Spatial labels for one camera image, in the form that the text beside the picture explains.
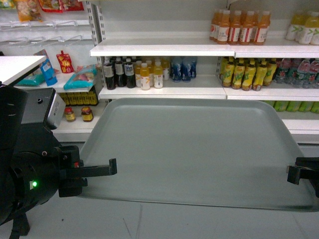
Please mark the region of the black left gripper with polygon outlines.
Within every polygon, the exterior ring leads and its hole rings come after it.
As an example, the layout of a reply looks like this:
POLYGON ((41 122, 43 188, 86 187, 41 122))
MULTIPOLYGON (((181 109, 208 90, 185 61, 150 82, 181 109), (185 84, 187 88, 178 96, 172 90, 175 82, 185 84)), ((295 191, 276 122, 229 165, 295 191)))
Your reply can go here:
POLYGON ((88 186, 84 177, 112 176, 117 174, 117 160, 112 158, 108 165, 84 167, 78 146, 54 148, 59 172, 58 194, 60 198, 79 196, 88 186))

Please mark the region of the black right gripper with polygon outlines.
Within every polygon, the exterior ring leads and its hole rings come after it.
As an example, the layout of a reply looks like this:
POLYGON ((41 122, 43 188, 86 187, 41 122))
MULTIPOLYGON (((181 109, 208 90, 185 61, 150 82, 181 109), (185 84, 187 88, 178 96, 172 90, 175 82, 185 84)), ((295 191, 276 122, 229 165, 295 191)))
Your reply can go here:
POLYGON ((287 166, 287 181, 299 185, 301 179, 310 181, 315 195, 319 197, 319 158, 297 157, 294 166, 287 166))

